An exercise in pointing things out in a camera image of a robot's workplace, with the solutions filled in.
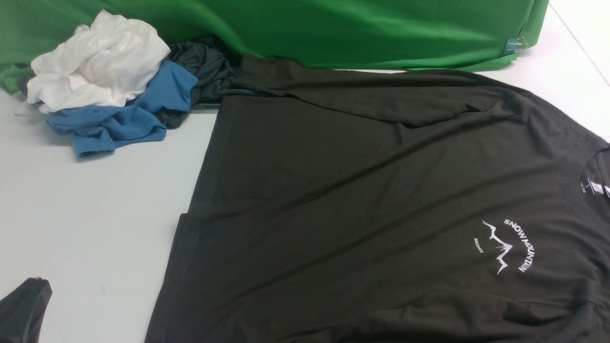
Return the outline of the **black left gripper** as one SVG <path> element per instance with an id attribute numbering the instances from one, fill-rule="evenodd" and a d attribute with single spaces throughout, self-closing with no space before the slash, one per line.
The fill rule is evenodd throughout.
<path id="1" fill-rule="evenodd" d="M 37 343 L 46 308 L 52 296 L 48 280 L 24 280 L 0 302 L 0 341 Z"/>

